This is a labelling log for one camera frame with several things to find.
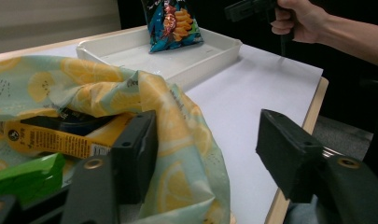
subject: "white tabletop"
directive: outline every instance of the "white tabletop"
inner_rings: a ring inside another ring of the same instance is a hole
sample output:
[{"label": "white tabletop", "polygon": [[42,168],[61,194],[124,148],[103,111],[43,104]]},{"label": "white tabletop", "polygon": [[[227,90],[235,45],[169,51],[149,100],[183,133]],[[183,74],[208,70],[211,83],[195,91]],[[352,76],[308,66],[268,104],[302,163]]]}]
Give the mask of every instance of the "white tabletop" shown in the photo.
[{"label": "white tabletop", "polygon": [[[30,54],[77,57],[77,44]],[[322,70],[242,45],[232,66],[187,91],[221,148],[231,182],[231,210],[239,224],[264,223],[277,191],[256,154],[262,108],[300,126]]]}]

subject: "forearm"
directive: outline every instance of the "forearm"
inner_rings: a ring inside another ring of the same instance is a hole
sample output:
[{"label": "forearm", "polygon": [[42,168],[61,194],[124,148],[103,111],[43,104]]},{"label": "forearm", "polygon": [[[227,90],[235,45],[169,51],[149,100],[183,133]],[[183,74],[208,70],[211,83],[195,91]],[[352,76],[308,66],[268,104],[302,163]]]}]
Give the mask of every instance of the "forearm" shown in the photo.
[{"label": "forearm", "polygon": [[378,65],[378,26],[329,16],[317,42]]}]

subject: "chip bag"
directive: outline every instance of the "chip bag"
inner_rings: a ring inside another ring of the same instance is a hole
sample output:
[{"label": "chip bag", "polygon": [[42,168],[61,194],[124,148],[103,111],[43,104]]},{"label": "chip bag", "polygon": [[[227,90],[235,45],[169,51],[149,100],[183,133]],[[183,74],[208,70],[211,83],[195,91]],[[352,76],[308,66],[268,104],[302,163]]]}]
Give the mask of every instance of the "chip bag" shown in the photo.
[{"label": "chip bag", "polygon": [[203,42],[186,0],[142,0],[150,34],[150,53]]}]

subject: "black tool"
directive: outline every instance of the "black tool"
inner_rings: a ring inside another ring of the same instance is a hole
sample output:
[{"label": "black tool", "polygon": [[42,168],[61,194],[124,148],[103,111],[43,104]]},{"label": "black tool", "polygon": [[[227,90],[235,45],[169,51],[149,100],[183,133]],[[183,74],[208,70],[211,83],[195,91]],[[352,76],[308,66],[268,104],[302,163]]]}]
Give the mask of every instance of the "black tool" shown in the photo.
[{"label": "black tool", "polygon": [[369,167],[323,147],[285,115],[261,110],[256,151],[287,199],[317,196],[319,223],[378,223],[378,178]]},{"label": "black tool", "polygon": [[[279,7],[276,0],[243,0],[224,9],[227,20],[232,22],[257,14],[261,20],[268,23],[275,21],[275,8]],[[286,42],[294,38],[294,32],[281,35],[281,55],[286,56]]]},{"label": "black tool", "polygon": [[77,164],[71,185],[24,207],[13,195],[1,195],[0,224],[117,224],[120,204],[145,200],[157,151],[155,111],[139,113],[108,155]]}]

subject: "white tray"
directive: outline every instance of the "white tray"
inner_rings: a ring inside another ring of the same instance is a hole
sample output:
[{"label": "white tray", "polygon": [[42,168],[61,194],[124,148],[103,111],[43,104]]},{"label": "white tray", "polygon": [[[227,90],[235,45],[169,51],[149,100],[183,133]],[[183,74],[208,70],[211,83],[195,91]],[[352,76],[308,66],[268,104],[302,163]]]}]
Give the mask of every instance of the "white tray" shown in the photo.
[{"label": "white tray", "polygon": [[149,53],[146,26],[120,35],[83,41],[76,51],[80,59],[161,75],[188,90],[237,59],[242,42],[200,28],[203,43]]}]

